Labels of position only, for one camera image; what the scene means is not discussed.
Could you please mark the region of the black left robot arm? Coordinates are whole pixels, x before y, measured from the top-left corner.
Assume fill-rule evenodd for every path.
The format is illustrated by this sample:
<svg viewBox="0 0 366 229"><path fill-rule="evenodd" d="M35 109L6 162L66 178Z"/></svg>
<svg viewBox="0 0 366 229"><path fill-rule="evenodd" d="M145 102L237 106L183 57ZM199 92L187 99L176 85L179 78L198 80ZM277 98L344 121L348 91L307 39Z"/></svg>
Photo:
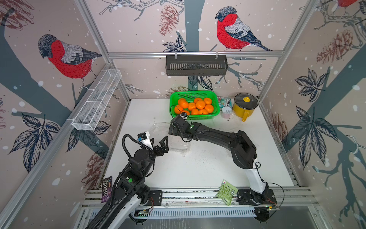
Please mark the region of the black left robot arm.
<svg viewBox="0 0 366 229"><path fill-rule="evenodd" d="M130 134L122 138L122 147L128 156L126 167L115 179L111 196L94 219L86 226L88 229L118 229L126 219L131 219L136 225L143 225L147 219L137 219L135 209L140 205L151 202L147 209L149 215L154 207L154 199L150 197L150 187L145 184L145 178L154 170L156 158L169 152L168 136L154 146L154 139L149 138L148 132L138 134L134 139Z"/></svg>

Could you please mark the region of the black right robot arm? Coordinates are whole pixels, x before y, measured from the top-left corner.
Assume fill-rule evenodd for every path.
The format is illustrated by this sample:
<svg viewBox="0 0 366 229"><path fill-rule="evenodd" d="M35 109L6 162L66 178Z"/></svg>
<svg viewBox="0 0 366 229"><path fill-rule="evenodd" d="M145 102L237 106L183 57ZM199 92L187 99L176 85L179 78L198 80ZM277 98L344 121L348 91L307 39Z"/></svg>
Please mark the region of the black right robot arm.
<svg viewBox="0 0 366 229"><path fill-rule="evenodd" d="M238 132L224 132L207 127L201 123L189 123L181 116L174 117L170 122L169 134L179 136L184 142L205 141L230 151L236 166L245 170L249 188L238 194L237 202L250 206L276 206L277 200L269 182L259 173L261 163L257 161L256 146L248 135Z"/></svg>

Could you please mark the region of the clear plastic clamshell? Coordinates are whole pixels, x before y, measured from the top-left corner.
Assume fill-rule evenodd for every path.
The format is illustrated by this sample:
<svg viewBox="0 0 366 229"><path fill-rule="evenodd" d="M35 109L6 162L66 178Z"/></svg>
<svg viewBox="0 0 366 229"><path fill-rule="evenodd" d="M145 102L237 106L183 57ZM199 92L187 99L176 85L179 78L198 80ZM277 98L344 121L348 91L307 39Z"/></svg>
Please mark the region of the clear plastic clamshell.
<svg viewBox="0 0 366 229"><path fill-rule="evenodd" d="M169 128L170 123L168 122L154 123L149 129L149 133L156 142L159 142L167 135L169 151L177 151L182 155L187 154L190 150L191 143L184 142L180 136L169 134Z"/></svg>
<svg viewBox="0 0 366 229"><path fill-rule="evenodd" d="M238 131L244 131L244 124L242 121L236 119L214 119L213 128L230 133L237 133Z"/></svg>

